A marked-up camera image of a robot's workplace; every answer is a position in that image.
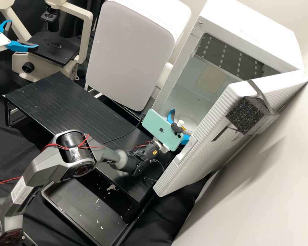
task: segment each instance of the red wire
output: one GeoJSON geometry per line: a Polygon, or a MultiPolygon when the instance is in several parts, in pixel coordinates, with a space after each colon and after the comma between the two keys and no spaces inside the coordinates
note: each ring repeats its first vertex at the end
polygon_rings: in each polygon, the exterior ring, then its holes
{"type": "Polygon", "coordinates": [[[132,151],[134,151],[135,148],[138,148],[138,147],[146,147],[146,145],[136,145],[132,151]]]}
{"type": "Polygon", "coordinates": [[[98,149],[103,149],[106,146],[88,146],[88,147],[80,147],[79,149],[87,149],[87,148],[98,148],[98,149]]]}
{"type": "MultiPolygon", "coordinates": [[[[86,136],[86,138],[82,141],[82,143],[80,143],[80,144],[78,145],[78,148],[79,148],[79,149],[87,149],[87,148],[98,148],[98,149],[103,149],[103,148],[106,147],[106,146],[89,146],[89,147],[81,147],[82,145],[85,145],[85,144],[86,144],[86,141],[87,141],[87,139],[88,139],[89,136],[90,136],[90,134],[88,134],[88,135],[86,136]]],[[[61,145],[59,145],[59,144],[50,143],[50,144],[47,144],[47,145],[41,150],[41,152],[44,151],[47,147],[57,147],[57,148],[61,148],[61,149],[64,149],[64,150],[69,150],[69,148],[64,147],[64,146],[61,146],[61,145]]]]}
{"type": "Polygon", "coordinates": [[[62,149],[64,149],[64,150],[69,150],[69,148],[64,147],[64,146],[61,146],[61,145],[59,145],[59,144],[50,143],[50,144],[47,144],[47,145],[41,150],[41,152],[44,151],[47,147],[58,147],[58,148],[62,148],[62,149]]]}
{"type": "Polygon", "coordinates": [[[16,177],[16,178],[7,179],[7,180],[4,180],[4,181],[0,181],[0,185],[4,184],[6,182],[9,182],[9,181],[15,180],[15,179],[20,179],[20,178],[21,178],[21,176],[16,177]]]}
{"type": "Polygon", "coordinates": [[[89,136],[90,134],[88,134],[88,136],[82,141],[82,143],[78,145],[78,147],[81,147],[82,145],[84,145],[89,136]]]}

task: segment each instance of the blue clamp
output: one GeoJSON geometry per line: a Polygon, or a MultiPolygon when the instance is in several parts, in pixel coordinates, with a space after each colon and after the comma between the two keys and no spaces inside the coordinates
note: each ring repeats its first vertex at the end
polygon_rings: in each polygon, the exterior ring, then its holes
{"type": "Polygon", "coordinates": [[[15,52],[29,52],[31,49],[36,50],[38,49],[38,45],[26,45],[26,44],[21,44],[17,41],[11,41],[9,44],[6,45],[7,49],[15,52]]]}
{"type": "Polygon", "coordinates": [[[0,24],[0,32],[4,32],[4,26],[8,23],[8,22],[12,22],[12,20],[5,20],[4,22],[2,22],[0,24]]]}
{"type": "MultiPolygon", "coordinates": [[[[174,122],[174,119],[175,119],[175,112],[176,112],[176,110],[175,110],[175,109],[172,109],[172,110],[170,110],[170,112],[169,112],[169,114],[168,114],[168,116],[167,116],[167,122],[169,122],[170,124],[172,124],[172,123],[174,122]]],[[[182,139],[182,141],[181,141],[180,144],[181,144],[181,145],[186,145],[186,144],[188,143],[190,137],[191,137],[190,135],[187,135],[187,134],[184,132],[184,137],[183,137],[183,139],[182,139]]]]}
{"type": "MultiPolygon", "coordinates": [[[[0,32],[4,32],[4,27],[8,22],[12,22],[12,20],[5,20],[0,24],[0,32]]],[[[31,43],[20,43],[17,41],[10,41],[9,44],[6,45],[6,48],[14,51],[14,52],[29,52],[31,50],[37,50],[38,49],[37,44],[31,44],[31,43]]]]}

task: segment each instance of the white wall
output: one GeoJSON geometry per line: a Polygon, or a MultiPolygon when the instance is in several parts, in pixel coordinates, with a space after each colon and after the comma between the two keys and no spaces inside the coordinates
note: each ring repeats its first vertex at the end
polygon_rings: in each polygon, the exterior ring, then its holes
{"type": "MultiPolygon", "coordinates": [[[[308,0],[241,2],[296,32],[308,71],[308,0]]],[[[194,206],[181,245],[308,246],[308,84],[194,206]]]]}

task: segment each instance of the robotic arm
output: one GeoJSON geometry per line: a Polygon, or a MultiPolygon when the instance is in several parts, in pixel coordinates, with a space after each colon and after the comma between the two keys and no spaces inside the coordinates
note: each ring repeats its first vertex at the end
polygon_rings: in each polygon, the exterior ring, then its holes
{"type": "Polygon", "coordinates": [[[23,214],[44,185],[84,176],[98,164],[109,164],[138,176],[160,151],[159,143],[154,142],[135,152],[114,151],[76,130],[55,135],[47,146],[58,148],[44,149],[27,167],[10,195],[0,198],[0,246],[36,245],[22,230],[23,214]]]}

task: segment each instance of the white debris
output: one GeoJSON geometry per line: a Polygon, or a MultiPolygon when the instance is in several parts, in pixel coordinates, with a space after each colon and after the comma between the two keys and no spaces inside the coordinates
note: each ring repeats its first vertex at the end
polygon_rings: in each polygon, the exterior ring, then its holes
{"type": "Polygon", "coordinates": [[[115,187],[115,185],[111,184],[110,187],[108,187],[106,190],[107,191],[116,190],[116,187],[115,187]]]}

